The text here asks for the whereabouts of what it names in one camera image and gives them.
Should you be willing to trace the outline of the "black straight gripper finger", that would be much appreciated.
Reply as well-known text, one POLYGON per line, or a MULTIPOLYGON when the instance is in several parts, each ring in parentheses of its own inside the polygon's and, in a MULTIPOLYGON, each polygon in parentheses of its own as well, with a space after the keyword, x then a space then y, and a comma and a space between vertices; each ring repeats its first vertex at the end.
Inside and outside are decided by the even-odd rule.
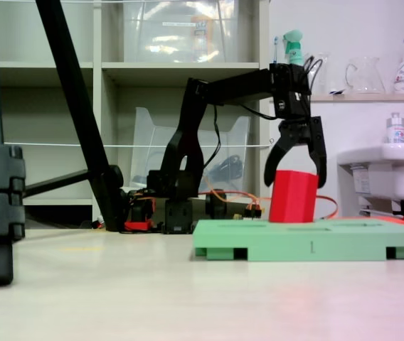
POLYGON ((327 177, 327 155, 321 117, 313 117, 309 121, 309 156, 316 166, 318 189, 323 188, 327 177))

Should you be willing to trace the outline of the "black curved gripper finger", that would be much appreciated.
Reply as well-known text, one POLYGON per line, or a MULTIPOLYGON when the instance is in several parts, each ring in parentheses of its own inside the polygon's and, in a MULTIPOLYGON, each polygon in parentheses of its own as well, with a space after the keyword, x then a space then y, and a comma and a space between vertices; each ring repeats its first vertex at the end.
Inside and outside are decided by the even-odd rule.
POLYGON ((280 137, 273 145, 265 162, 264 182, 270 187, 275 180, 275 171, 285 155, 295 146, 310 144, 309 123, 305 120, 284 120, 279 124, 280 137))

